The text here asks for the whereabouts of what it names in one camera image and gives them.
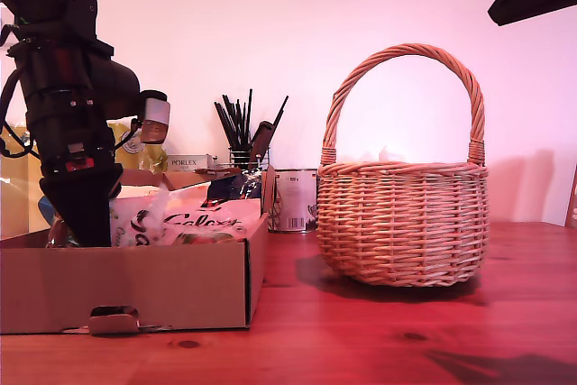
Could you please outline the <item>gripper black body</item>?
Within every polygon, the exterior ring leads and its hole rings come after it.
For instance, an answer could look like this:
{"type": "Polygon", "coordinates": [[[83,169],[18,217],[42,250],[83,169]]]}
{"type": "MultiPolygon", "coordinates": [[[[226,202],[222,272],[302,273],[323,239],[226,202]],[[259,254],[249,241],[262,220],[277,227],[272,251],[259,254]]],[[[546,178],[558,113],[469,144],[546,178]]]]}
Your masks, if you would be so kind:
{"type": "Polygon", "coordinates": [[[123,116],[123,99],[113,92],[33,92],[26,96],[26,124],[36,139],[45,181],[117,181],[114,134],[109,119],[123,116]]]}

